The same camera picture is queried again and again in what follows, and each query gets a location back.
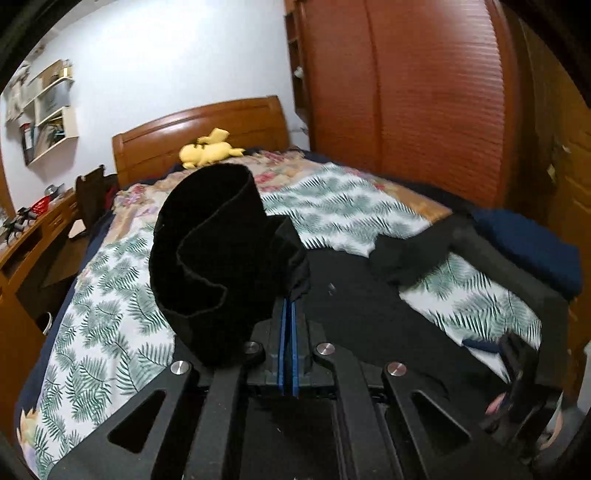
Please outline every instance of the blue strip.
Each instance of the blue strip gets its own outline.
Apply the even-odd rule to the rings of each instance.
[[[279,391],[284,394],[283,390],[283,370],[285,369],[285,324],[287,322],[287,299],[283,300],[283,312],[281,313],[281,333],[279,337],[279,358],[278,358],[278,374],[277,384],[279,385]]]
[[[298,368],[297,355],[297,332],[296,332],[296,304],[291,304],[291,376],[292,376],[292,392],[293,396],[297,398],[300,393],[300,376]]]

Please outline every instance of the wooden wardrobe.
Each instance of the wooden wardrobe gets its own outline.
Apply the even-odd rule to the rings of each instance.
[[[517,57],[496,0],[296,0],[311,149],[507,205],[521,153]]]

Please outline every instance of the wooden desk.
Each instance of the wooden desk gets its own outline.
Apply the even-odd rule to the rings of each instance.
[[[14,437],[14,404],[45,340],[18,301],[17,291],[41,254],[77,213],[76,195],[70,190],[0,251],[0,429],[9,439]]]

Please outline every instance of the wardrobe door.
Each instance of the wardrobe door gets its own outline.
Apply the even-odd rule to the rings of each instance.
[[[504,88],[485,0],[366,0],[375,42],[382,172],[492,206]]]
[[[363,0],[301,3],[311,149],[352,167],[378,171],[378,96]]]

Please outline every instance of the folded blue towel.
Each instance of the folded blue towel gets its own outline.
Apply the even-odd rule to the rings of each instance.
[[[472,212],[476,229],[514,264],[561,293],[568,301],[581,293],[579,249],[545,227],[508,210]]]

